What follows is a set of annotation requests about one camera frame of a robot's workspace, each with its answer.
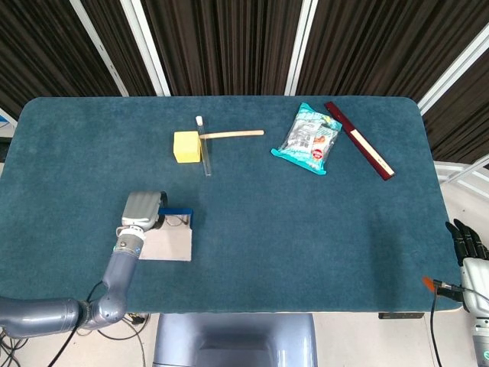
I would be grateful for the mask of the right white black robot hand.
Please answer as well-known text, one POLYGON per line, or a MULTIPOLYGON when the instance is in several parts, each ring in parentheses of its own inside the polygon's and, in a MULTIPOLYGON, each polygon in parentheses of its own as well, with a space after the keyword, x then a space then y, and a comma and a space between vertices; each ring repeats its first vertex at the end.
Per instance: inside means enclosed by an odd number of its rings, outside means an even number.
POLYGON ((488 318, 488 247, 480 236, 458 219, 446 222, 459 266, 460 285, 423 277, 423 284, 436 296, 462 303, 476 318, 488 318))

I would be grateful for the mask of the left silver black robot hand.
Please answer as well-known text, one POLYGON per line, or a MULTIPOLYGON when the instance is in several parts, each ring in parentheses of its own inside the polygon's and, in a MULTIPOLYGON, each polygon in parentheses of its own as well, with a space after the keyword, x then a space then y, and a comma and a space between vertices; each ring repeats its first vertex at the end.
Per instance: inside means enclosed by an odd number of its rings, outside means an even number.
POLYGON ((165 220, 160 209, 167 207, 167 194, 164 191, 135 191, 131 192, 125 204, 121 224, 137 226, 144 232, 159 229, 165 220))

